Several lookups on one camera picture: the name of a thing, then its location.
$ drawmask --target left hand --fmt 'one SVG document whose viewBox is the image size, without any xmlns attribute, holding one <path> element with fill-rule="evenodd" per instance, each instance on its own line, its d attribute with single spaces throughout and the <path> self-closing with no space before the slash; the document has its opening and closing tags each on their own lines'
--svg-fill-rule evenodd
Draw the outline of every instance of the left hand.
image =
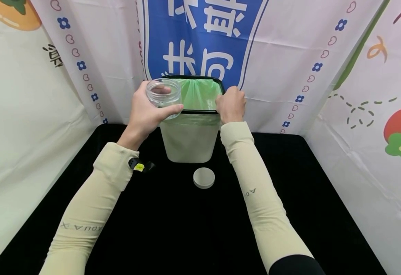
<svg viewBox="0 0 401 275">
<path fill-rule="evenodd" d="M 148 100 L 145 88 L 149 81 L 143 81 L 133 94 L 130 121 L 124 133 L 117 142 L 130 150 L 137 151 L 142 142 L 153 132 L 166 118 L 180 113 L 184 106 L 182 104 L 171 105 L 164 108 L 155 107 Z"/>
</svg>

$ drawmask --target black sleeve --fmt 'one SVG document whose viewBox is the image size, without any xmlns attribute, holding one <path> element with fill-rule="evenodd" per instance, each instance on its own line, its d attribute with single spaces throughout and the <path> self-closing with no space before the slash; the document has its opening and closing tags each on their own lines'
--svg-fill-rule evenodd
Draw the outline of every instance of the black sleeve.
<svg viewBox="0 0 401 275">
<path fill-rule="evenodd" d="M 325 275 L 319 263 L 309 256 L 291 255 L 276 261 L 269 275 Z"/>
</svg>

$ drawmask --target jar lid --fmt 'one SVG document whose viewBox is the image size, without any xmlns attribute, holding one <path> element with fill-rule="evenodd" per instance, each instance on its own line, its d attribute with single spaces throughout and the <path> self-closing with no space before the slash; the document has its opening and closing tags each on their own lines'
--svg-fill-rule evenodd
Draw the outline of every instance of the jar lid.
<svg viewBox="0 0 401 275">
<path fill-rule="evenodd" d="M 194 184 L 201 189 L 208 189 L 214 184 L 216 176 L 214 172 L 206 167 L 197 169 L 193 175 Z"/>
</svg>

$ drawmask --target orange fruit illustration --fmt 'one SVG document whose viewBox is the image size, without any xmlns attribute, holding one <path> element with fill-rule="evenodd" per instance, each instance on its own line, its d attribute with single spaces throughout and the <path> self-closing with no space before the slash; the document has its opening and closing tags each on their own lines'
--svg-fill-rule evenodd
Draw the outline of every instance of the orange fruit illustration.
<svg viewBox="0 0 401 275">
<path fill-rule="evenodd" d="M 0 0 L 0 21 L 20 30 L 36 30 L 42 22 L 30 0 Z"/>
</svg>

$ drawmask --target yellow tag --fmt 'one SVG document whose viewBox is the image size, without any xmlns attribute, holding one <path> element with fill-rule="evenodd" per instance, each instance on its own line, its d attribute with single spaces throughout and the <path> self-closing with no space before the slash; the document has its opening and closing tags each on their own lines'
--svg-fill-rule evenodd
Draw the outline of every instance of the yellow tag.
<svg viewBox="0 0 401 275">
<path fill-rule="evenodd" d="M 142 172 L 144 170 L 144 165 L 142 163 L 138 163 L 133 170 Z"/>
</svg>

